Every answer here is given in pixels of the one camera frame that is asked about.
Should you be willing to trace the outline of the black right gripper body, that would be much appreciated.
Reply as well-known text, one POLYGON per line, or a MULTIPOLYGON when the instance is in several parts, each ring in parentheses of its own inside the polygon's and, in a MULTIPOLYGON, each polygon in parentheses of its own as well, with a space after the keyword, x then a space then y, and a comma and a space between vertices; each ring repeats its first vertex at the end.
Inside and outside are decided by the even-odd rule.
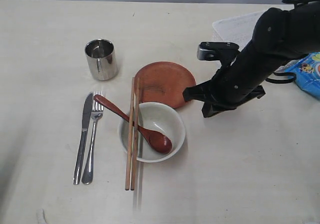
POLYGON ((265 95, 259 75, 226 75, 216 77, 183 91, 185 101, 198 100, 224 109, 237 107, 265 95))

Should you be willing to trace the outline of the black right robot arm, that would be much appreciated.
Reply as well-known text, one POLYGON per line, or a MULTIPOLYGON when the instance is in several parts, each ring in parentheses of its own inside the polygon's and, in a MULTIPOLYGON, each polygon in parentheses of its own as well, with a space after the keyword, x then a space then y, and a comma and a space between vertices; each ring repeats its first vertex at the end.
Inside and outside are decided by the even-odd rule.
POLYGON ((201 42, 197 58, 218 60, 221 67, 210 80, 186 88, 184 100, 202 101, 202 115, 208 118, 263 97, 261 83, 280 66, 320 50, 319 9, 314 0, 292 10, 269 8, 242 51, 232 42, 201 42))

